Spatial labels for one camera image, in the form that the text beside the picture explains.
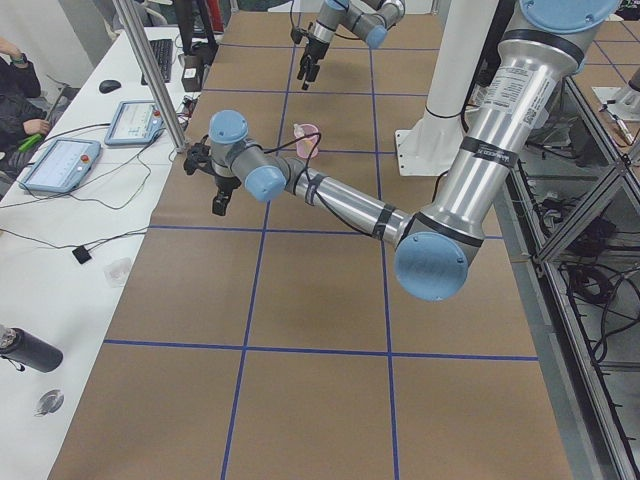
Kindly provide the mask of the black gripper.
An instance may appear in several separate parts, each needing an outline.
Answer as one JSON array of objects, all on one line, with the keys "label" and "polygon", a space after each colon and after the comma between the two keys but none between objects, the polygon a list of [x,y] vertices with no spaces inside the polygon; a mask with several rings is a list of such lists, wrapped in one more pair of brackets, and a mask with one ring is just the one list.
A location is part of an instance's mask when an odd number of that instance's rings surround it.
[{"label": "black gripper", "polygon": [[232,194],[242,186],[242,182],[234,175],[223,175],[216,170],[213,170],[213,177],[218,191],[212,200],[212,213],[226,215]]},{"label": "black gripper", "polygon": [[325,57],[328,51],[328,43],[318,39],[311,32],[305,33],[304,37],[307,43],[300,59],[297,79],[302,81],[301,88],[308,90],[310,85],[316,81],[320,69],[320,66],[314,60],[322,60]]}]

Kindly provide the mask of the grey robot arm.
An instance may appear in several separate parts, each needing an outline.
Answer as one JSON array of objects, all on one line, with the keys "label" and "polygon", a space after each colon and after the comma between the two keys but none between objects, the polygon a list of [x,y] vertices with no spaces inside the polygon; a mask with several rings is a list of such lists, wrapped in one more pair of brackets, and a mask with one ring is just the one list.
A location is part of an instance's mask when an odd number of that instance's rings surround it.
[{"label": "grey robot arm", "polygon": [[303,90],[316,81],[319,63],[325,58],[339,26],[345,27],[357,40],[364,41],[370,49],[377,49],[388,31],[405,15],[405,2],[401,0],[365,1],[365,4],[372,8],[370,13],[352,1],[323,1],[316,20],[307,29],[292,27],[290,36],[296,45],[303,38],[307,40],[297,74]]},{"label": "grey robot arm", "polygon": [[268,154],[244,116],[215,113],[211,164],[256,200],[282,193],[328,210],[354,230],[394,245],[395,275],[411,295],[441,301],[464,285],[483,221],[554,88],[583,64],[614,1],[519,1],[502,36],[500,66],[434,200],[414,214],[374,199],[298,159]]}]

